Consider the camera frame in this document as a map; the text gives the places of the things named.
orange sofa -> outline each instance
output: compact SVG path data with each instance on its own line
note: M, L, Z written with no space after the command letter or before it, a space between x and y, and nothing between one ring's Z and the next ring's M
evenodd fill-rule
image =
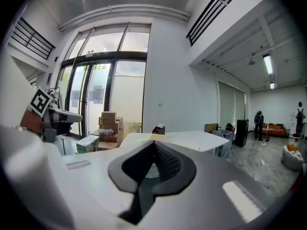
M286 128L283 124L263 124L262 133L274 136L286 136Z

person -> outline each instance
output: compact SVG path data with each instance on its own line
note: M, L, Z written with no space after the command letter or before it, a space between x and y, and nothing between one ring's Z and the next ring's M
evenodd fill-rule
M295 136L296 137L301 137L301 133L303 130L303 125L304 125L304 119L305 119L305 112L304 108L301 102L298 103L298 109L296 111L296 130L295 130Z
M258 128L259 128L259 141L263 141L262 139L262 124L264 121L264 116L262 114L262 111L258 111L255 115L254 123L256 125L255 128L255 139L257 140L258 138Z

railing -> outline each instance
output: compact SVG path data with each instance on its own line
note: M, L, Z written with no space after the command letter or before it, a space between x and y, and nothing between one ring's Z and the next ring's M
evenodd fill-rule
M52 49L55 48L23 18L17 22L11 38L44 59L48 59Z
M200 17L189 31L187 38L190 40L191 46L197 41L201 34L207 29L211 22L222 12L222 10L232 0L211 0Z

window blind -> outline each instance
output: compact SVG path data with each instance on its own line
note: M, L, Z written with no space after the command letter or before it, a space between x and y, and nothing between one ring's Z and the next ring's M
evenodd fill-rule
M236 100L236 121L245 118L245 94L244 92L235 89Z
M232 124L235 114L235 91L234 87L219 82L220 91L220 126L226 129L228 123Z

white panel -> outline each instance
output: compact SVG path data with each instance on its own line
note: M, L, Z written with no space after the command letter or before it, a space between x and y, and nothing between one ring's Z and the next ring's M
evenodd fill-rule
M141 123L143 89L143 77L115 76L110 110L123 117L124 122Z
M234 87L219 82L220 90L220 126L226 129L228 123L233 124L235 114Z
M236 121L245 117L245 94L235 89L236 95Z

